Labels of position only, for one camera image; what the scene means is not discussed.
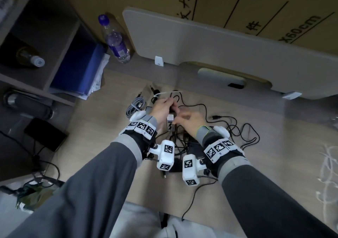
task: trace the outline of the barcode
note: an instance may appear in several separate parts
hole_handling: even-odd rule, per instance
[[[121,51],[119,51],[119,52],[117,52],[117,53],[119,54],[120,57],[125,55],[124,50],[121,50]]]
[[[5,5],[7,4],[8,0],[0,0],[0,10],[3,10]]]

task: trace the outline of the person's right hand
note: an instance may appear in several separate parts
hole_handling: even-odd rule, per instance
[[[200,112],[192,112],[190,110],[181,110],[172,124],[182,125],[184,129],[195,139],[199,127],[207,125]]]

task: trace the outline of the hand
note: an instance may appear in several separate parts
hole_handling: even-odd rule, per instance
[[[152,108],[150,116],[153,116],[157,120],[157,131],[159,133],[162,130],[163,125],[167,123],[167,116],[169,114],[169,108],[172,108],[176,114],[180,112],[177,103],[172,97],[158,99],[154,107]]]
[[[180,111],[172,124],[182,125],[184,129],[195,139],[199,127],[207,125],[200,112],[192,112],[190,110]]]

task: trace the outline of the wooden desk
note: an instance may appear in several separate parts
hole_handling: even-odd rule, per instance
[[[67,180],[116,138],[129,122],[125,117],[126,108],[146,85],[151,84],[150,81],[111,70],[105,70],[104,78],[105,85],[101,90],[76,105],[68,127],[69,138],[53,159],[61,170],[61,180]],[[161,91],[173,89],[168,85],[160,87]],[[204,103],[208,116],[226,114],[236,117],[239,125],[251,123],[260,134],[261,141],[245,150],[246,157],[310,213],[323,219],[322,204],[315,198],[316,190],[323,188],[317,179],[323,162],[319,152],[323,152],[324,144],[338,144],[336,130],[188,91],[183,92],[183,97],[186,104]],[[182,216],[194,190],[183,183],[180,173],[168,174],[163,179],[156,164],[145,160],[136,172],[127,200]],[[334,205],[328,209],[332,228],[337,218],[335,210]],[[219,183],[197,192],[186,217],[244,236]]]

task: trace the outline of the printed black line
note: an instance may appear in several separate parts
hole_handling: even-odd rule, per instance
[[[307,31],[305,31],[302,35],[304,35],[305,33],[307,33],[308,31],[312,30],[313,28],[315,28],[318,24],[320,24],[323,20],[326,20],[327,18],[329,18],[331,15],[333,15],[335,12],[330,13],[327,17],[321,19],[318,23],[316,23],[314,26],[312,26],[310,29],[308,29]],[[291,41],[290,44],[294,43],[297,39],[299,39],[302,35],[300,35],[298,38],[296,38],[294,41]]]
[[[194,16],[195,16],[196,5],[197,5],[197,0],[195,0],[194,11],[192,12],[192,18],[191,18],[192,21],[194,20]]]
[[[233,10],[231,11],[231,14],[229,15],[228,19],[226,20],[226,23],[224,24],[224,27],[223,29],[226,27],[226,25],[228,24],[229,20],[230,20],[230,17],[232,16],[233,12],[234,12],[234,9],[236,8],[237,4],[238,4],[239,0],[237,0]]]
[[[289,1],[286,1],[286,3],[277,11],[277,13],[275,13],[275,15],[267,22],[267,24],[264,25],[264,27],[256,34],[256,36],[258,36],[264,29],[266,26],[268,26],[268,24],[276,17],[277,14],[279,14],[279,12],[286,6],[286,4],[288,4]]]

